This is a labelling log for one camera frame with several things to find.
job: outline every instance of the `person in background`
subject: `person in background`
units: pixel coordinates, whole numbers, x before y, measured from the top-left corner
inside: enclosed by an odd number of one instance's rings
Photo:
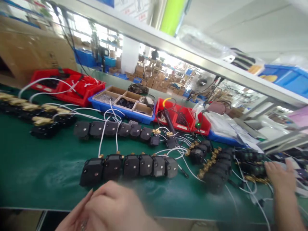
[[[286,160],[287,169],[275,162],[265,162],[266,174],[274,186],[275,222],[278,231],[304,231],[305,226],[295,196],[296,178],[292,162]]]
[[[152,64],[155,65],[157,58],[159,58],[159,54],[158,54],[157,50],[153,50],[151,55],[152,55],[152,57],[151,57],[151,61],[150,61],[149,67],[152,68]]]

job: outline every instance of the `hand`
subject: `hand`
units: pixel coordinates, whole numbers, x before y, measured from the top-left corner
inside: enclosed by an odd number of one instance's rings
[[[133,190],[113,181],[95,191],[85,209],[89,213],[87,230],[162,230],[146,215]]]
[[[296,178],[290,160],[286,160],[286,170],[284,170],[280,164],[275,162],[265,162],[264,165],[267,176],[272,182],[276,192],[295,193]]]
[[[88,220],[88,214],[84,211],[84,206],[90,200],[93,194],[91,189],[76,207],[63,219],[56,231],[80,231],[82,226],[85,226]]]

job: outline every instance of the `black cable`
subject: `black cable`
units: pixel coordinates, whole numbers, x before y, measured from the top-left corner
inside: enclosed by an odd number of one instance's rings
[[[68,30],[69,30],[70,35],[71,35],[73,47],[71,46],[71,43],[70,43],[70,41],[69,41],[69,39],[68,39],[68,37],[67,37],[67,35],[66,35],[66,33],[65,33],[65,30],[64,30],[64,27],[63,27],[63,25],[62,25],[61,19],[60,19],[60,17],[59,17],[59,12],[58,12],[57,7],[56,7],[56,6],[54,7],[53,5],[52,5],[52,7],[53,7],[53,9],[54,9],[55,14],[58,16],[58,19],[59,19],[59,22],[60,22],[60,25],[61,25],[61,28],[62,28],[64,37],[66,38],[66,40],[67,40],[69,46],[71,47],[71,49],[72,49],[73,52],[75,53],[75,55],[76,55],[76,57],[77,57],[77,60],[78,60],[78,62],[80,63],[81,68],[82,68],[83,71],[86,73],[86,75],[89,76],[89,74],[88,74],[88,73],[86,72],[86,70],[83,68],[83,65],[81,64],[80,59],[79,59],[79,56],[78,56],[77,51],[76,51],[76,49],[75,49],[75,43],[74,43],[74,40],[73,40],[73,35],[72,35],[71,28],[70,28],[70,25],[69,25],[69,23],[68,23],[67,18],[63,16],[63,17],[64,17],[64,20],[66,20],[66,23],[67,23],[67,26],[68,26]]]

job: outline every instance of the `brass fitting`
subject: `brass fitting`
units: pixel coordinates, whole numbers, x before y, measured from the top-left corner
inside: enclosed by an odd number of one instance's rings
[[[40,116],[32,117],[32,120],[34,121],[33,124],[35,126],[43,126],[47,124],[52,124],[54,122],[54,120],[51,118],[40,117]]]

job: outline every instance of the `plastic bag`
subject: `plastic bag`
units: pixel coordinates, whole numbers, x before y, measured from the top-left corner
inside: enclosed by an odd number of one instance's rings
[[[234,52],[232,52],[230,48],[216,42],[214,39],[192,26],[183,25],[177,37],[187,46],[205,55],[220,59],[234,55]]]
[[[271,64],[283,66],[296,66],[308,72],[308,59],[304,56],[298,55],[281,55],[275,59]]]

